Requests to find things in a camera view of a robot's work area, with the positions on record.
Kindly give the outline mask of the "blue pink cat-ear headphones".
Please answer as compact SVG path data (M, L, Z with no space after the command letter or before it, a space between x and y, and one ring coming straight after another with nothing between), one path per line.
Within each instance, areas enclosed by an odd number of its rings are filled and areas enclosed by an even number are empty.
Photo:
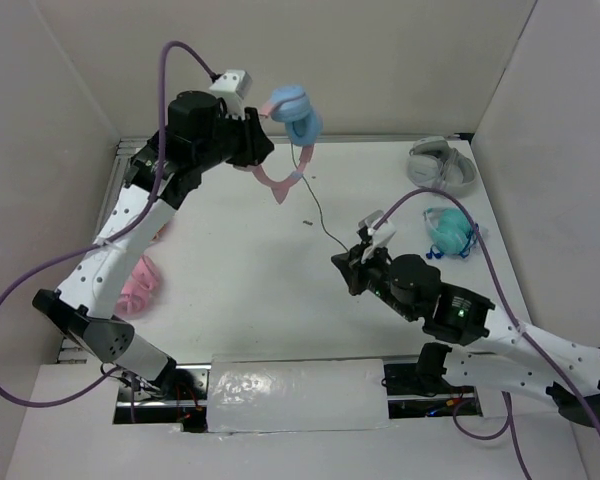
M304 177L316 141L322 133L323 122L300 85L275 89L260 108L259 115L283 124L291 145L301 148L298 166L284 180L271 179L261 165L243 168L243 171L251 173L260 184L269 188L276 202L282 204L291 188Z

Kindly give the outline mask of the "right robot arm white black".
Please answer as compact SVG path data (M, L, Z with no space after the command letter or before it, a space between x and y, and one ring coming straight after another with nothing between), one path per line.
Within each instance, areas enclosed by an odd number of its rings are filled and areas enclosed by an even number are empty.
M355 246L332 256L351 295L370 292L431 336L415 367L428 392L473 386L525 396L556 407L582 426L600 424L600 347L565 340L529 324L514 326L503 308L445 283L417 254L391 258L380 248L368 260Z

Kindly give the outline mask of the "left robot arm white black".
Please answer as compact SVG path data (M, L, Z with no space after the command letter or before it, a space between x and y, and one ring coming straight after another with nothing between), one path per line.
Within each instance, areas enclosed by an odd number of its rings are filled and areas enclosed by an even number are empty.
M116 315L123 285L203 173L222 163L257 166L273 149L255 108L231 115L225 101L209 93L178 94L168 105L165 132L131 157L93 246L58 287L36 293L33 307L101 362L140 377L152 397L169 397L177 387L176 362Z

